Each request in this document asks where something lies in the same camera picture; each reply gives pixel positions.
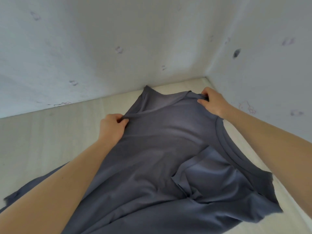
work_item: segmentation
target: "right arm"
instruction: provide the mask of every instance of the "right arm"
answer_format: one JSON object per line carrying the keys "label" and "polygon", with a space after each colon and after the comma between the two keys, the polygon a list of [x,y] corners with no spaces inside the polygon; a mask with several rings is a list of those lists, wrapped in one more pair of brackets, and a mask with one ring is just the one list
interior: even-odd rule
{"label": "right arm", "polygon": [[202,99],[198,102],[235,126],[312,218],[312,143],[233,107],[209,87],[202,94],[209,96],[209,102]]}

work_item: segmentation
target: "wooden surface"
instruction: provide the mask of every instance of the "wooden surface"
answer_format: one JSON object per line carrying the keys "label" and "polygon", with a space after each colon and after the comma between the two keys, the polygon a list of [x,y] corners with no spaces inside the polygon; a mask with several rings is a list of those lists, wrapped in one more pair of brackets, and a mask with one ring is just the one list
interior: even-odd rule
{"label": "wooden surface", "polygon": [[[200,93],[205,86],[210,84],[202,78],[154,89],[162,94],[187,90]],[[124,114],[141,92],[139,90],[0,119],[0,199],[76,157],[97,139],[99,121],[108,113]],[[268,171],[240,133],[229,122],[225,121],[224,125],[241,151],[256,166]],[[296,204],[276,178],[274,187],[283,214],[272,214],[258,224],[242,223],[227,233],[311,233]]]}

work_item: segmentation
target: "left hand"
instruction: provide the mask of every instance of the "left hand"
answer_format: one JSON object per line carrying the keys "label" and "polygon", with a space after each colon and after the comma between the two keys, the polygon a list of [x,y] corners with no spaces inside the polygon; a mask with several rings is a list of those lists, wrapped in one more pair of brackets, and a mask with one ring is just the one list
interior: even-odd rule
{"label": "left hand", "polygon": [[107,114],[100,122],[99,139],[100,142],[107,140],[111,141],[113,146],[121,139],[124,128],[129,122],[129,119],[123,119],[122,114]]}

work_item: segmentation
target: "gray t-shirt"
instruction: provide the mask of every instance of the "gray t-shirt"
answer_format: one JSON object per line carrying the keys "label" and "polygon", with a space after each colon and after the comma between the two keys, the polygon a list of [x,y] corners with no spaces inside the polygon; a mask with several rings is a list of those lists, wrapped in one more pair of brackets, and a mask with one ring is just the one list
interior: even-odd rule
{"label": "gray t-shirt", "polygon": [[[272,174],[244,156],[199,98],[146,86],[63,233],[216,234],[282,212]],[[56,170],[7,197],[7,204]]]}

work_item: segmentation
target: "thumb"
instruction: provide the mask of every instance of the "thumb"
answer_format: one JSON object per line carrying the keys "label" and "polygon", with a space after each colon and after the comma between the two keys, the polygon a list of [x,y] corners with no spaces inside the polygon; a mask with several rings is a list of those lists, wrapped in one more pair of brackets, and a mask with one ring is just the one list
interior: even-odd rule
{"label": "thumb", "polygon": [[200,103],[201,105],[203,105],[207,109],[208,104],[209,104],[208,101],[206,101],[204,99],[198,99],[197,102]]}
{"label": "thumb", "polygon": [[128,122],[129,122],[129,119],[123,119],[119,124],[121,124],[123,128],[125,128]]}

